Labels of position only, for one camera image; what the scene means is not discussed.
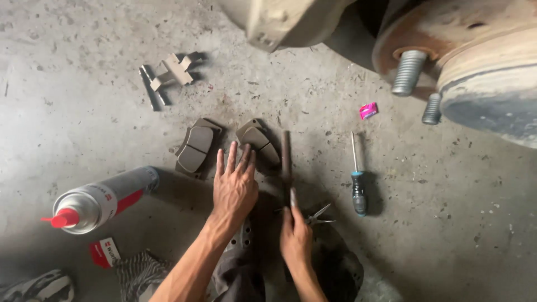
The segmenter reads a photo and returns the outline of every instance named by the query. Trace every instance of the screwdriver handle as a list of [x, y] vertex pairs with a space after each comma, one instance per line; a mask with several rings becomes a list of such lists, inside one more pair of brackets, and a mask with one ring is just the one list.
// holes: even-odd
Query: screwdriver handle
[[354, 210], [360, 217], [364, 217], [367, 214], [367, 197], [365, 195], [365, 189], [362, 183], [363, 175], [364, 172], [362, 171], [351, 173], [352, 204], [354, 205]]

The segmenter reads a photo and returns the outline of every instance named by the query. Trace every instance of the pink candy wrapper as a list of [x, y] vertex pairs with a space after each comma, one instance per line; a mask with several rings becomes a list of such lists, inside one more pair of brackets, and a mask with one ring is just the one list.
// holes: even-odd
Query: pink candy wrapper
[[364, 106], [362, 106], [362, 108], [360, 108], [360, 118], [362, 118], [362, 120], [364, 120], [366, 118], [370, 118], [370, 117], [374, 116], [377, 113], [379, 113], [379, 111], [376, 108], [376, 103], [375, 102], [373, 102], [371, 104], [364, 105]]

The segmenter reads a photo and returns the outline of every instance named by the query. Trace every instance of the concrete floor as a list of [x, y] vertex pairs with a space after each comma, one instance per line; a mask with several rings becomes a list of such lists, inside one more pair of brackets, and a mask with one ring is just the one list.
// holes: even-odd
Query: concrete floor
[[[2, 1], [0, 41], [1, 281], [66, 268], [78, 301], [118, 301], [88, 244], [113, 236], [123, 256], [150, 248], [178, 260], [211, 211], [211, 178], [166, 179], [170, 194], [87, 235], [39, 218], [79, 185], [147, 164], [172, 170], [199, 117], [228, 128], [226, 145], [257, 117], [292, 131], [304, 204], [334, 202], [334, 227], [366, 269], [357, 301], [536, 301], [537, 153], [448, 120], [422, 125], [423, 102], [393, 97], [324, 45], [265, 54], [208, 0]], [[204, 79], [152, 112], [138, 67], [192, 51], [209, 56]], [[372, 101], [381, 113], [361, 121]], [[367, 218], [350, 201], [350, 131], [364, 133], [376, 177]], [[279, 300], [277, 276], [266, 277], [268, 301]]]

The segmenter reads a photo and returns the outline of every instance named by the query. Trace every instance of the forearm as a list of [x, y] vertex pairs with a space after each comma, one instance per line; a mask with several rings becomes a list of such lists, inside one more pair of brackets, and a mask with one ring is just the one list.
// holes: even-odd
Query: forearm
[[304, 263], [289, 269], [302, 302], [328, 302], [310, 265]]
[[214, 268], [233, 233], [230, 219], [211, 214], [150, 302], [199, 301], [205, 295]]

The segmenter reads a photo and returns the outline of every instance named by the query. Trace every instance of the würth spray can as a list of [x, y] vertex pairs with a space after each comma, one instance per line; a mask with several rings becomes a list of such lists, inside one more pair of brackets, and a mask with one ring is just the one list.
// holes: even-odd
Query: würth spray can
[[155, 168], [146, 166], [101, 182], [83, 185], [58, 197], [50, 221], [71, 234], [85, 234], [135, 204], [158, 186]]

